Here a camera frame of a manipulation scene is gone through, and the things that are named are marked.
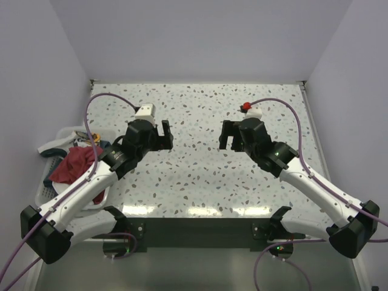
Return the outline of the red tank top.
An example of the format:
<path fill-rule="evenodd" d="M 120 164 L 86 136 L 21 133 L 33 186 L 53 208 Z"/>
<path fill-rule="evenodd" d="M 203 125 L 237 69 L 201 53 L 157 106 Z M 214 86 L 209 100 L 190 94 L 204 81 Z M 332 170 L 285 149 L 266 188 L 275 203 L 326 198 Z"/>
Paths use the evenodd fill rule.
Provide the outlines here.
<path fill-rule="evenodd" d="M 50 176 L 53 183 L 71 185 L 81 177 L 94 163 L 95 155 L 92 146 L 71 147 L 70 152 Z"/>

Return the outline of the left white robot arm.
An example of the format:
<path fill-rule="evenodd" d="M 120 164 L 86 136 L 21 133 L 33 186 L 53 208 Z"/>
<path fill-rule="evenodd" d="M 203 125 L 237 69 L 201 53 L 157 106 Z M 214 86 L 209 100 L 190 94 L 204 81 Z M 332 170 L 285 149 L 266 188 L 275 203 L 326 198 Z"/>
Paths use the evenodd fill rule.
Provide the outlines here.
<path fill-rule="evenodd" d="M 149 121 L 129 122 L 125 135 L 115 139 L 81 177 L 64 192 L 35 209 L 21 212 L 21 237 L 46 264 L 58 261 L 71 246 L 72 232 L 66 228 L 92 199 L 135 169 L 148 152 L 170 150 L 173 135 L 167 120 L 163 134 Z"/>

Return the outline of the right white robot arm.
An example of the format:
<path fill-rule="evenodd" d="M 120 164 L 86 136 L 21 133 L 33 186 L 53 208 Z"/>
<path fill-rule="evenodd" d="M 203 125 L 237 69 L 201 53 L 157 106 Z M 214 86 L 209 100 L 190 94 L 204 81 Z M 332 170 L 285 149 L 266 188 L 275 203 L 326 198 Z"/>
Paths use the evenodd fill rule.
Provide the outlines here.
<path fill-rule="evenodd" d="M 264 122 L 258 118 L 242 121 L 225 120 L 219 137 L 219 148 L 244 152 L 263 171 L 298 189 L 331 219 L 323 222 L 302 219 L 288 207 L 282 217 L 270 223 L 277 238 L 300 233 L 326 240 L 341 255 L 354 259 L 375 234 L 380 215 L 379 206 L 362 202 L 341 191 L 302 161 L 301 155 L 284 142 L 272 141 Z"/>

